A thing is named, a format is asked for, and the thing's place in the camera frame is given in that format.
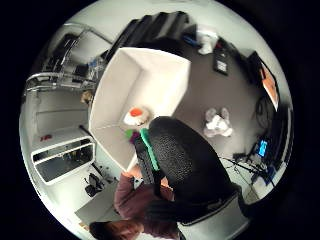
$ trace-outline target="person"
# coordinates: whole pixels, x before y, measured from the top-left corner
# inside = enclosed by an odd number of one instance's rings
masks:
[[[90,233],[97,239],[134,240],[140,233],[153,237],[179,239],[177,223],[172,221],[155,221],[145,216],[148,204],[159,197],[154,195],[153,187],[142,182],[134,189],[134,177],[141,178],[141,171],[135,165],[129,172],[122,172],[115,191],[114,207],[123,218],[120,221],[93,222],[89,225]],[[173,201],[172,189],[166,178],[161,181],[161,196]]]

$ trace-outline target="black office chair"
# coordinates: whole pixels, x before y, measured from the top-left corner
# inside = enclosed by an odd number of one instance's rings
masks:
[[[160,196],[160,181],[166,176],[175,196],[174,202],[153,201],[148,218],[178,222],[186,239],[198,238],[212,221],[218,222],[216,227],[228,223],[225,213],[230,210],[237,215],[230,218],[231,226],[246,225],[238,206],[241,188],[230,181],[214,149],[196,131],[177,119],[158,117],[148,131],[141,131],[135,146],[145,183],[153,184]]]

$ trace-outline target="electronic device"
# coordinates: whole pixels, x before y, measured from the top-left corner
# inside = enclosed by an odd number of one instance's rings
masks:
[[[257,154],[260,157],[264,157],[266,155],[266,150],[267,150],[268,142],[266,140],[260,140],[258,143],[258,149],[257,149]]]
[[[228,75],[228,50],[222,44],[222,41],[218,41],[213,50],[213,69],[224,75]]]

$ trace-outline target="orange object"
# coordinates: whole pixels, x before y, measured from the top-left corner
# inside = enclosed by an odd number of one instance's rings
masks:
[[[137,116],[140,116],[142,115],[142,110],[140,108],[133,108],[131,111],[130,111],[130,115],[132,117],[137,117]]]

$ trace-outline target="shoe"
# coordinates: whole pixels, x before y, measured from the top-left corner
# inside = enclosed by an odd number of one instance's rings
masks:
[[[230,124],[230,120],[229,120],[229,111],[226,108],[222,108],[221,109],[221,117],[226,120],[227,124]]]
[[[206,111],[206,121],[211,122],[215,115],[217,115],[217,110],[215,108],[210,108]]]

